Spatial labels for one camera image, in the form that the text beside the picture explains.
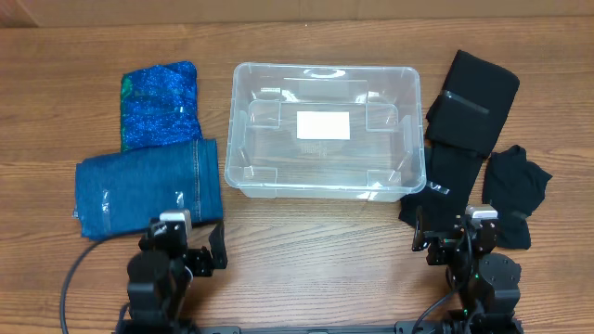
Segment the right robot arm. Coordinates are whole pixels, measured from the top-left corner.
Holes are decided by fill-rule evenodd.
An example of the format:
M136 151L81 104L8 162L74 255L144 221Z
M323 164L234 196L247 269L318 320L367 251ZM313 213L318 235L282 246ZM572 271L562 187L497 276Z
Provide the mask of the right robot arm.
M401 333L522 333L514 317L521 298L522 268L494 252L498 213L489 206L469 206L448 231L434 231L422 208L416 210L413 251L428 252L429 265L444 265L450 291Z

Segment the blue sequin fabric bundle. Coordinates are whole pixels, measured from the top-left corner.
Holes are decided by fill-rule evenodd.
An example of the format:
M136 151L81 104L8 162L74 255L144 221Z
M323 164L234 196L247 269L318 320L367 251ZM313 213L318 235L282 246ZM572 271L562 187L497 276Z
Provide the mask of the blue sequin fabric bundle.
M124 74L120 134L122 151L201 139L196 66L179 61Z

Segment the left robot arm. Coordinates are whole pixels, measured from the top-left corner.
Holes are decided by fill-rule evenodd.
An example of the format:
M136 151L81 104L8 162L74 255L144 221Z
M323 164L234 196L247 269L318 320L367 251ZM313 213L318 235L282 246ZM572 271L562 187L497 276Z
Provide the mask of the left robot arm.
M130 318L120 319L117 333L196 334L200 330L180 313L194 278L210 277L227 267L225 225L213 221L209 247L191 249L187 237L192 224L151 220L139 240L140 252L127 265Z

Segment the blue denim jeans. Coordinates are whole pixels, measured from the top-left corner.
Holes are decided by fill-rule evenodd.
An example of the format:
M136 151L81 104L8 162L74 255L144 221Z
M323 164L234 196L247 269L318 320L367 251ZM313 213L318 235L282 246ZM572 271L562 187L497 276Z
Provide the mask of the blue denim jeans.
M85 238L139 231L177 209L189 210L194 224L224 217L214 139L133 149L76 165L74 216Z

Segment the long black garment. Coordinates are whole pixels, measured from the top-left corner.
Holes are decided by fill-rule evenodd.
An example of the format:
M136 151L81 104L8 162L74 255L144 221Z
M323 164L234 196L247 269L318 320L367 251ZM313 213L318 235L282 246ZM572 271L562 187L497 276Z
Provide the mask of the long black garment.
M476 152L434 142L425 149L427 183L401 198L399 219L416 226L416 211L433 231L449 231L463 215L484 159Z

